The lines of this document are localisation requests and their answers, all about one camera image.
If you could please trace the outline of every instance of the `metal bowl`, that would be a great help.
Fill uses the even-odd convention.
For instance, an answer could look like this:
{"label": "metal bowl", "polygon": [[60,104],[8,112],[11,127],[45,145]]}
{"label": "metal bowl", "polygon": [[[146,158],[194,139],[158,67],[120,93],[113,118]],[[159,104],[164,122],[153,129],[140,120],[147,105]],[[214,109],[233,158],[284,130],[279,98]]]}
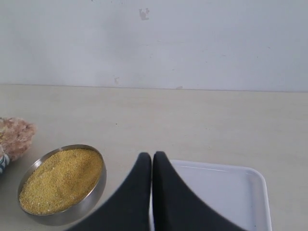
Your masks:
{"label": "metal bowl", "polygon": [[[28,180],[28,178],[32,175],[32,173],[49,157],[52,155],[56,154],[57,152],[60,151],[66,151],[70,149],[89,149],[96,151],[100,157],[102,158],[103,161],[103,168],[101,172],[101,176],[97,184],[93,187],[91,192],[79,203],[69,207],[67,210],[64,210],[62,212],[57,212],[53,213],[50,215],[35,215],[31,214],[27,211],[25,211],[22,206],[20,205],[19,202],[19,195],[23,189],[23,186],[25,182]],[[83,145],[83,144],[74,144],[74,145],[69,145],[65,146],[62,148],[58,148],[53,150],[50,153],[47,153],[44,155],[42,158],[37,160],[29,169],[28,171],[24,174],[24,177],[21,179],[18,190],[17,190],[17,199],[18,199],[18,204],[20,208],[33,220],[35,220],[38,223],[44,224],[44,225],[51,225],[51,226],[59,226],[59,225],[65,225],[71,222],[74,222],[82,217],[84,217],[94,206],[97,204],[99,201],[106,185],[106,178],[107,178],[107,171],[106,171],[106,166],[105,162],[103,160],[102,154],[97,151],[95,148],[88,146],[88,145]]]}

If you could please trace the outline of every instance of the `yellow grain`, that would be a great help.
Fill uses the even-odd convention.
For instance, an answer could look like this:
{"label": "yellow grain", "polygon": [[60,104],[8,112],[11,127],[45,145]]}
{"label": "yellow grain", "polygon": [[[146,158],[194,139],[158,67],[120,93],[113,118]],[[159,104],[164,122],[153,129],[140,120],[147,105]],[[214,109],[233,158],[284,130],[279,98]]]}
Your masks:
{"label": "yellow grain", "polygon": [[85,198],[103,167],[99,154],[87,149],[61,151],[41,164],[25,183],[19,201],[35,215],[61,212]]}

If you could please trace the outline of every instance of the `plastic tray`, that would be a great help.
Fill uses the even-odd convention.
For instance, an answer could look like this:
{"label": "plastic tray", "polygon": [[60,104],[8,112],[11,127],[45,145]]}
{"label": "plastic tray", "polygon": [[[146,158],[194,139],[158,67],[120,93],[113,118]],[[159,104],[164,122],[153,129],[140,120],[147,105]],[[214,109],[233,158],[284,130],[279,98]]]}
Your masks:
{"label": "plastic tray", "polygon": [[[264,177],[248,167],[171,160],[185,183],[209,206],[247,231],[272,231]],[[150,205],[151,230],[154,231]]]}

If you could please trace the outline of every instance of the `white table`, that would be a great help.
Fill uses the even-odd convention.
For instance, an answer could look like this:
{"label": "white table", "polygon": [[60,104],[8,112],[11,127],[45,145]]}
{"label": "white table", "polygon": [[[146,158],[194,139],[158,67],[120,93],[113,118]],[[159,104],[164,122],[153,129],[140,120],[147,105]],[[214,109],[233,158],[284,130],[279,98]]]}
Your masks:
{"label": "white table", "polygon": [[138,153],[163,150],[171,159],[255,168],[267,181],[273,229],[308,227],[308,94],[0,85],[0,109],[38,126],[31,150],[0,178],[1,230],[68,227],[29,219],[16,189],[36,159],[74,143],[104,155],[108,180],[97,206]]}

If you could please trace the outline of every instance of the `bowl rim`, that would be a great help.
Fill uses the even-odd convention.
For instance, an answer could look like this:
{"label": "bowl rim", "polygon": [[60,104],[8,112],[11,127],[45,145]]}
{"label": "bowl rim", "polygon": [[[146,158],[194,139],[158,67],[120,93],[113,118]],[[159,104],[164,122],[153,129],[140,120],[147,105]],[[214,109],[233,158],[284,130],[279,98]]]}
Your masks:
{"label": "bowl rim", "polygon": [[[95,151],[102,159],[102,162],[103,162],[103,167],[101,169],[101,172],[100,172],[100,177],[99,177],[99,180],[96,182],[96,184],[93,186],[93,188],[91,189],[91,191],[86,195],[84,196],[84,198],[79,201],[78,203],[70,206],[69,208],[65,209],[65,210],[62,210],[62,211],[59,211],[59,212],[56,212],[56,213],[50,213],[50,214],[33,214],[33,213],[30,213],[28,212],[27,210],[25,210],[21,204],[20,204],[20,200],[19,200],[19,197],[20,197],[20,193],[22,192],[22,189],[25,185],[25,183],[27,182],[27,180],[29,179],[29,177],[35,172],[35,170],[38,169],[39,166],[41,166],[47,159],[49,159],[52,155],[58,153],[58,152],[61,152],[61,151],[67,151],[67,150],[73,150],[73,149],[87,149],[87,150],[92,150],[92,151]],[[41,158],[37,159],[27,170],[26,172],[23,174],[23,177],[21,178],[21,180],[19,181],[19,185],[18,185],[18,188],[17,188],[17,201],[18,201],[18,205],[19,207],[27,214],[31,215],[31,216],[36,216],[36,217],[48,217],[48,216],[54,216],[54,215],[58,215],[58,214],[62,214],[62,213],[65,213],[67,212],[68,210],[71,210],[73,209],[74,207],[78,206],[80,203],[82,203],[82,201],[86,200],[87,197],[93,192],[93,190],[97,187],[97,185],[99,184],[100,182],[100,179],[102,178],[103,176],[103,173],[104,173],[104,168],[105,168],[105,162],[104,162],[104,159],[103,159],[103,155],[94,147],[92,146],[89,146],[89,145],[86,145],[86,144],[71,144],[71,145],[67,145],[67,146],[63,146],[63,147],[60,147],[60,148],[57,148],[57,149],[54,149],[52,150],[51,152],[48,152],[47,154],[43,155]]]}

